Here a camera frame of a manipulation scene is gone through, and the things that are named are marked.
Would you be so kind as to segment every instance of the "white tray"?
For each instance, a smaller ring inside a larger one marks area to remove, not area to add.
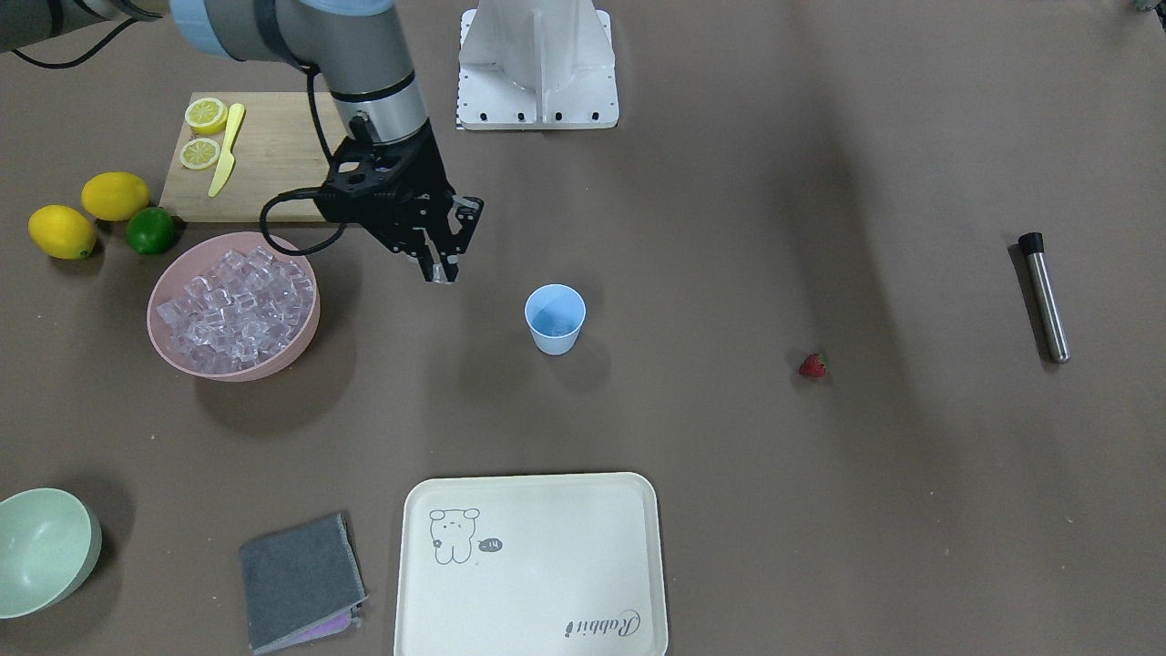
[[[662,656],[655,491],[639,474],[433,479],[405,501],[398,656]]]

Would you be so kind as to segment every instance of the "red strawberry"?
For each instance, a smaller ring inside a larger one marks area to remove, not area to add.
[[[806,357],[806,361],[798,368],[798,374],[807,379],[821,379],[826,376],[826,359],[822,354],[815,353]]]

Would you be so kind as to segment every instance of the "wooden cutting board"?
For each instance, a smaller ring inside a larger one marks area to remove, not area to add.
[[[178,162],[178,151],[187,141],[199,136],[182,121],[162,188],[161,206],[190,223],[253,223],[259,220],[259,210],[276,193],[323,182],[328,162],[311,125],[305,93],[198,91],[191,93],[190,99],[208,96],[227,106],[243,103],[247,107],[234,143],[234,172],[218,196],[209,197],[206,190],[215,167],[190,170]],[[316,103],[328,144],[335,149],[345,135],[344,126],[331,96],[316,93]],[[222,132],[209,137],[223,142]],[[280,203],[268,218],[273,221],[324,220],[311,200]]]

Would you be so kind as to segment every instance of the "pink bowl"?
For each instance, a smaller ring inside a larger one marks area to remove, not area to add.
[[[279,237],[273,237],[273,239],[275,239],[276,244],[286,248],[295,248],[295,246],[285,239]],[[304,322],[303,327],[292,339],[292,344],[286,350],[251,369],[244,369],[234,374],[203,374],[188,368],[185,359],[175,352],[170,345],[170,326],[162,320],[162,316],[154,308],[170,298],[183,295],[185,292],[183,287],[190,282],[190,278],[208,271],[223,256],[223,253],[234,248],[243,254],[247,254],[255,246],[265,246],[272,249],[259,232],[232,232],[230,234],[212,237],[182,253],[178,259],[174,260],[174,263],[162,271],[162,276],[157,278],[157,283],[154,284],[154,291],[149,295],[149,306],[146,308],[146,330],[149,332],[149,341],[154,345],[154,351],[157,352],[157,355],[162,357],[162,360],[169,362],[178,372],[198,376],[199,379],[226,381],[229,383],[257,381],[292,365],[308,348],[312,336],[316,334],[316,325],[319,324],[319,287],[316,284],[316,271],[308,263],[308,258],[289,256],[282,253],[273,254],[278,260],[298,263],[300,268],[311,280],[311,287],[315,289],[311,297],[311,306],[308,309],[308,320]]]

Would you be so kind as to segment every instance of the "black cap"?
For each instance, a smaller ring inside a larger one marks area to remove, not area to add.
[[[1045,252],[1045,237],[1040,232],[1021,234],[1017,242],[1020,244],[1020,251],[1025,256]]]

